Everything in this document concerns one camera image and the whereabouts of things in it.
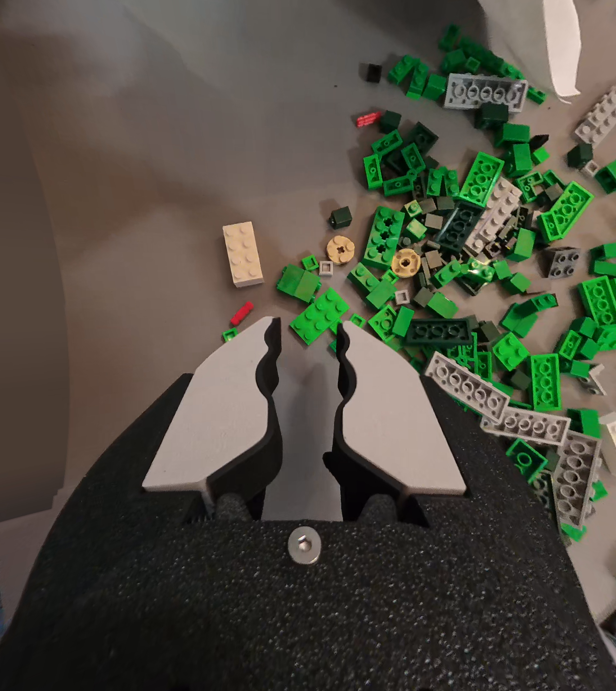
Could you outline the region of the light grey long brick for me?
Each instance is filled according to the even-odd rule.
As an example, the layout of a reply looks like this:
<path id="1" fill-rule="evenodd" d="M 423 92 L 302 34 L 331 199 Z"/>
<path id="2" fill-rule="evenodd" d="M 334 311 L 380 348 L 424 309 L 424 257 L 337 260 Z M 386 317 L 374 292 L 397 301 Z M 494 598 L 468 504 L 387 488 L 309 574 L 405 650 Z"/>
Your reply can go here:
<path id="1" fill-rule="evenodd" d="M 596 148 L 616 126 L 616 84 L 602 96 L 577 125 L 573 136 L 577 141 Z"/>

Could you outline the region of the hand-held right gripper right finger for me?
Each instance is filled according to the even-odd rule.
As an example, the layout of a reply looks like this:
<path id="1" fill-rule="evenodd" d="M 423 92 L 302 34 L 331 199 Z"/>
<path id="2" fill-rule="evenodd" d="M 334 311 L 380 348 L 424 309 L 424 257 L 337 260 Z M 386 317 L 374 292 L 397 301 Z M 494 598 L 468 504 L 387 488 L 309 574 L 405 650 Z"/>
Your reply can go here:
<path id="1" fill-rule="evenodd" d="M 462 496 L 467 486 L 418 372 L 376 337 L 338 327 L 336 440 L 397 493 Z"/>

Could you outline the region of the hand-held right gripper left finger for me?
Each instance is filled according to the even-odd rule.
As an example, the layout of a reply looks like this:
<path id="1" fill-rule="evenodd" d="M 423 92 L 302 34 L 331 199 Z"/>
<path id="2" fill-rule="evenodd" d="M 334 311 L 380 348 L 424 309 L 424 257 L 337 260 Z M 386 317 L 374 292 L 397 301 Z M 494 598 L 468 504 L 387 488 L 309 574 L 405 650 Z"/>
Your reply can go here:
<path id="1" fill-rule="evenodd" d="M 142 488 L 261 494 L 282 465 L 272 398 L 281 321 L 263 317 L 194 372 Z"/>

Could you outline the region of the white printed paper bag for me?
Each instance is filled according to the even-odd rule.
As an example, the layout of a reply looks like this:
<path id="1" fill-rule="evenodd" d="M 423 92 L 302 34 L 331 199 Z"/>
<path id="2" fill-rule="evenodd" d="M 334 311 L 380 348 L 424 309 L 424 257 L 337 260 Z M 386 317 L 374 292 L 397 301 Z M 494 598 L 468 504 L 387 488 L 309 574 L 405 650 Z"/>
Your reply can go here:
<path id="1" fill-rule="evenodd" d="M 480 1 L 492 51 L 564 102 L 578 96 L 580 24 L 573 1 Z"/>

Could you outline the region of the pile of mixed toy bricks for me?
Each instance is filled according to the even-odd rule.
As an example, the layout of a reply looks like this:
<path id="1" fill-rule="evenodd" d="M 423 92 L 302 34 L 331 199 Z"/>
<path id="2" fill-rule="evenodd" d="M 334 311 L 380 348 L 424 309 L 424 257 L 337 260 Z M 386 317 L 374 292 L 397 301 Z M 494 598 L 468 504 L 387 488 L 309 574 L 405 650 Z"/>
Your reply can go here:
<path id="1" fill-rule="evenodd" d="M 362 261 L 347 279 L 376 309 L 369 325 L 395 352 L 437 383 L 480 429 L 512 440 L 507 456 L 534 489 L 564 542 L 580 541 L 595 503 L 607 495 L 598 480 L 599 414 L 567 409 L 562 376 L 604 395 L 594 358 L 616 350 L 616 243 L 589 251 L 591 278 L 577 287 L 584 315 L 571 322 L 554 350 L 533 354 L 523 340 L 557 296 L 533 284 L 517 265 L 537 250 L 548 255 L 547 280 L 567 278 L 581 250 L 556 246 L 583 216 L 594 195 L 553 170 L 537 170 L 550 154 L 548 135 L 512 121 L 526 99 L 545 92 L 520 69 L 450 24 L 439 42 L 439 73 L 404 55 L 388 80 L 405 81 L 407 97 L 426 98 L 474 113 L 474 125 L 493 134 L 498 155 L 477 152 L 468 175 L 430 156 L 438 137 L 420 122 L 402 135 L 400 115 L 382 112 L 382 137 L 364 156 L 370 191 L 410 195 L 402 209 L 378 206 Z M 409 279 L 391 271 L 399 249 L 421 257 Z"/>

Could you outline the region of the tan round plate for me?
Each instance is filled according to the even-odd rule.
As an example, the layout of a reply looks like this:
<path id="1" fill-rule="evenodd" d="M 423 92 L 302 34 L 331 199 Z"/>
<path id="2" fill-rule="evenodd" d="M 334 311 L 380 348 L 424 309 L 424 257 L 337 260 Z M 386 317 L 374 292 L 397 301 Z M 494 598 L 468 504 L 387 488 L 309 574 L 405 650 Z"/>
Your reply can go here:
<path id="1" fill-rule="evenodd" d="M 391 271 L 400 279 L 412 278 L 420 269 L 421 257 L 409 247 L 397 250 L 391 260 Z"/>
<path id="2" fill-rule="evenodd" d="M 333 236 L 327 243 L 326 255 L 327 259 L 334 264 L 347 264 L 354 258 L 355 244 L 346 236 Z"/>

